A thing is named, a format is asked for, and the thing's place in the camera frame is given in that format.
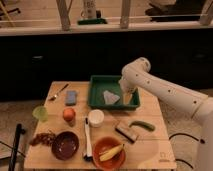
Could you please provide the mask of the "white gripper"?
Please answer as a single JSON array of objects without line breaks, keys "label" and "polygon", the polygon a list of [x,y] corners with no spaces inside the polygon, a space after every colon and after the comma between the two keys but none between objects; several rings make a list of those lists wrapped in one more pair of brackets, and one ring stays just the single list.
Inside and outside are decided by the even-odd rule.
[{"label": "white gripper", "polygon": [[136,86],[128,82],[125,78],[121,78],[119,84],[123,93],[123,103],[129,104],[133,97],[133,93],[136,91]]}]

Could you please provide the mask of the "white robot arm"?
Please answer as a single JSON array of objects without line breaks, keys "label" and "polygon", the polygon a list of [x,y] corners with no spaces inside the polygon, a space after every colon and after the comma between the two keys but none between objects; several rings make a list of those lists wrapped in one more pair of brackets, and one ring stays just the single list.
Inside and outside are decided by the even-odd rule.
[{"label": "white robot arm", "polygon": [[202,126],[194,171],[213,171],[213,97],[160,79],[149,73],[151,64],[140,57],[122,68],[121,90],[132,94],[141,87],[168,105],[182,110]]}]

